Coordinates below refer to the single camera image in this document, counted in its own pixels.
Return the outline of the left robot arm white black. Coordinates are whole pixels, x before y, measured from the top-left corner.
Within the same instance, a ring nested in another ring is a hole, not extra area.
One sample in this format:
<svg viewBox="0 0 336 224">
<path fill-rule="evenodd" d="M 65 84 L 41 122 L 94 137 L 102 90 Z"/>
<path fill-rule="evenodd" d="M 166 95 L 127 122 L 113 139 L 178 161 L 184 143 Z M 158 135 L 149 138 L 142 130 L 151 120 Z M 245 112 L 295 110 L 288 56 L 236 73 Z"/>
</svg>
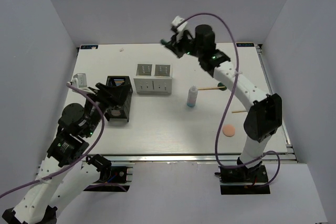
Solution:
<svg viewBox="0 0 336 224">
<path fill-rule="evenodd" d="M 71 81 L 67 87 L 82 95 L 85 105 L 71 103 L 63 109 L 56 137 L 35 180 L 2 194 L 29 188 L 20 203 L 2 214 L 7 223 L 56 223 L 61 212 L 86 189 L 107 186 L 125 190 L 114 179 L 108 180 L 111 175 L 108 159 L 99 154 L 88 156 L 97 141 L 89 144 L 86 139 L 109 119 L 109 109 L 125 103 L 132 86 L 97 83 L 95 88 L 81 88 Z"/>
</svg>

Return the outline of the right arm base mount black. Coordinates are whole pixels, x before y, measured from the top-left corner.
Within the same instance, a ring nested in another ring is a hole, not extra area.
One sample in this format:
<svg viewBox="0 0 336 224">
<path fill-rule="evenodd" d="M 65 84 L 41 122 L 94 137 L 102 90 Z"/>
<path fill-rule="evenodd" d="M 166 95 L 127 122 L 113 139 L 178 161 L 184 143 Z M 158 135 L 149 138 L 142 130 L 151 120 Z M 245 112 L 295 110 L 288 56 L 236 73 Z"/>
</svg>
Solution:
<svg viewBox="0 0 336 224">
<path fill-rule="evenodd" d="M 264 165 L 244 177 L 239 169 L 218 168 L 214 175 L 219 179 L 221 195 L 269 195 L 268 175 Z"/>
</svg>

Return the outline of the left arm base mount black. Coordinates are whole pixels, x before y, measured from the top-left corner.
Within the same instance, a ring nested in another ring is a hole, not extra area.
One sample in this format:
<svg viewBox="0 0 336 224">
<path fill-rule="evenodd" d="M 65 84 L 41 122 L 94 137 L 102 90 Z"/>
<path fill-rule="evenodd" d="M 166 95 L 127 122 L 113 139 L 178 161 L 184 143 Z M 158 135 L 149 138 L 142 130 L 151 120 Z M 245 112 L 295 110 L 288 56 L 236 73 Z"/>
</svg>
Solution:
<svg viewBox="0 0 336 224">
<path fill-rule="evenodd" d="M 131 185 L 134 165 L 130 163 L 112 163 L 102 172 L 99 179 L 88 186 L 84 191 L 126 193 Z"/>
</svg>

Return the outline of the peach round powder puff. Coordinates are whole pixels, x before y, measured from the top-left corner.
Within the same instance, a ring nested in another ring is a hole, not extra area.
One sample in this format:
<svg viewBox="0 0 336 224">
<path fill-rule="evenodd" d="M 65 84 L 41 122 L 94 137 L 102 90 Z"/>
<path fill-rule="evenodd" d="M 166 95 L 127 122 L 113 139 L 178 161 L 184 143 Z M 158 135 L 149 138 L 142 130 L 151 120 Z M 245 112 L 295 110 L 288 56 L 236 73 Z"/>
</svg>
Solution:
<svg viewBox="0 0 336 224">
<path fill-rule="evenodd" d="M 233 137 L 235 135 L 236 129 L 231 124 L 226 124 L 222 127 L 222 133 L 227 137 Z"/>
</svg>

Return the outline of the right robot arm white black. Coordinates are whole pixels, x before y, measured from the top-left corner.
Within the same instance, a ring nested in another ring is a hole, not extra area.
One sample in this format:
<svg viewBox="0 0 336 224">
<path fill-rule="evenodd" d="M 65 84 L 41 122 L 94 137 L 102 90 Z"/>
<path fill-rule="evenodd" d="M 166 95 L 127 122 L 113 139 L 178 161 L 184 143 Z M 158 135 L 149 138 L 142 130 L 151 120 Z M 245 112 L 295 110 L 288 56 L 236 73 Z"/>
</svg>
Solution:
<svg viewBox="0 0 336 224">
<path fill-rule="evenodd" d="M 237 175 L 247 182 L 256 175 L 255 167 L 261 159 L 268 141 L 282 125 L 282 99 L 269 94 L 237 70 L 238 64 L 217 49 L 215 33 L 209 25 L 198 25 L 195 34 L 186 29 L 186 23 L 171 26 L 173 36 L 164 42 L 178 58 L 191 55 L 198 58 L 200 67 L 215 80 L 221 82 L 248 112 L 244 121 L 247 138 L 237 160 Z"/>
</svg>

